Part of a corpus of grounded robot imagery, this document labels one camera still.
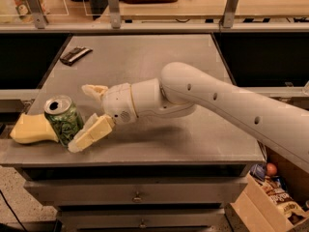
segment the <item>can lid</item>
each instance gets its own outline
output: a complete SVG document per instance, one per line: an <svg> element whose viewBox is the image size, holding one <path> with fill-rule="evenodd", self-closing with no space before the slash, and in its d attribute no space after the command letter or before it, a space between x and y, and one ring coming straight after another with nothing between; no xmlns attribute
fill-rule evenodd
<svg viewBox="0 0 309 232"><path fill-rule="evenodd" d="M47 114L57 115L66 112L71 105L71 98L60 95L49 99L44 106L44 111Z"/></svg>

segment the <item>drawer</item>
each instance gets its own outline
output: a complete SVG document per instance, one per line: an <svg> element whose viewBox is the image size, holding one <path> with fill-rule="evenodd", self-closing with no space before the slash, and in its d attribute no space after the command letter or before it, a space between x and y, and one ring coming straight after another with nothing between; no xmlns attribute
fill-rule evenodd
<svg viewBox="0 0 309 232"><path fill-rule="evenodd" d="M105 210L59 212L59 219L68 228L155 228L211 226L225 219L224 209L189 210Z"/></svg>
<svg viewBox="0 0 309 232"><path fill-rule="evenodd" d="M43 205L235 202L247 184L240 178L149 178L26 182Z"/></svg>

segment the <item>white robotic arm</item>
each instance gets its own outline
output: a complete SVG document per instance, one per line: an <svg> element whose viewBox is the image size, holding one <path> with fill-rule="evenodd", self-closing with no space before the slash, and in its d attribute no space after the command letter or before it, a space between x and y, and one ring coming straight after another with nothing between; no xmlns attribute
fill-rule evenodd
<svg viewBox="0 0 309 232"><path fill-rule="evenodd" d="M86 85L84 92L94 86ZM184 63L171 63L160 80L121 84L93 93L116 125L142 116L178 117L201 105L248 132L309 172L309 112L220 81Z"/></svg>

